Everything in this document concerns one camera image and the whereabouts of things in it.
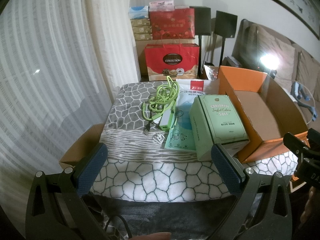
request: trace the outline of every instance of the blue tissue pack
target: blue tissue pack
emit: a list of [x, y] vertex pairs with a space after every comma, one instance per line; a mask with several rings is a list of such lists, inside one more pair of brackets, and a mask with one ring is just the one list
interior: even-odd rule
[[129, 19], [149, 18], [149, 6], [137, 6], [129, 8]]

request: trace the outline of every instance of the red paper bag handle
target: red paper bag handle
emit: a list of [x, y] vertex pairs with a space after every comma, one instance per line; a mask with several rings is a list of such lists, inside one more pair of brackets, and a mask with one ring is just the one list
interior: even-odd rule
[[172, 32], [172, 31], [166, 31], [164, 33], [161, 34], [161, 41], [162, 41], [162, 46], [164, 47], [164, 44], [163, 44], [163, 34], [165, 33], [175, 33], [177, 35], [177, 37], [179, 38], [179, 46], [180, 46], [180, 50], [181, 50], [181, 40], [180, 40], [180, 37], [179, 35], [176, 33], [176, 32]]

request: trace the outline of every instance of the beige box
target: beige box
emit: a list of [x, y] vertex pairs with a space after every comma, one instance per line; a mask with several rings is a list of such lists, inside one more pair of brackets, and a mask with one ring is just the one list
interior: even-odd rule
[[134, 34], [140, 34], [140, 33], [151, 33], [151, 26], [138, 26], [138, 27], [132, 27]]
[[131, 19], [131, 26], [150, 26], [150, 19]]
[[[138, 62], [141, 75], [148, 75], [147, 63], [146, 63], [146, 55], [144, 54], [144, 48], [147, 44], [164, 44], [173, 43], [179, 44], [179, 39], [168, 39], [168, 40], [151, 40], [151, 41], [137, 41], [136, 48], [137, 48], [137, 55], [138, 55]], [[181, 43], [194, 43], [193, 39], [180, 39]]]
[[151, 41], [152, 40], [152, 34], [150, 34], [150, 33], [134, 34], [134, 39], [136, 41]]

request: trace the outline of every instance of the light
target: light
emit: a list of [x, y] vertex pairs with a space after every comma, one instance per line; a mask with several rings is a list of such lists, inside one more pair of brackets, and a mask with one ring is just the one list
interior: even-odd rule
[[266, 54], [266, 55], [262, 56], [260, 58], [260, 61], [262, 62], [262, 64], [266, 68], [268, 68], [270, 70], [276, 70], [279, 66], [279, 63], [280, 63], [279, 59], [272, 54]]

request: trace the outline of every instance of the plastic bag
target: plastic bag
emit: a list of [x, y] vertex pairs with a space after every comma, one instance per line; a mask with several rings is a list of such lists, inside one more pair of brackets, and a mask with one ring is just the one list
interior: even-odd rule
[[180, 92], [175, 109], [176, 124], [169, 130], [164, 148], [196, 152], [189, 111], [196, 96], [218, 94], [219, 80], [177, 79], [177, 82], [180, 86]]

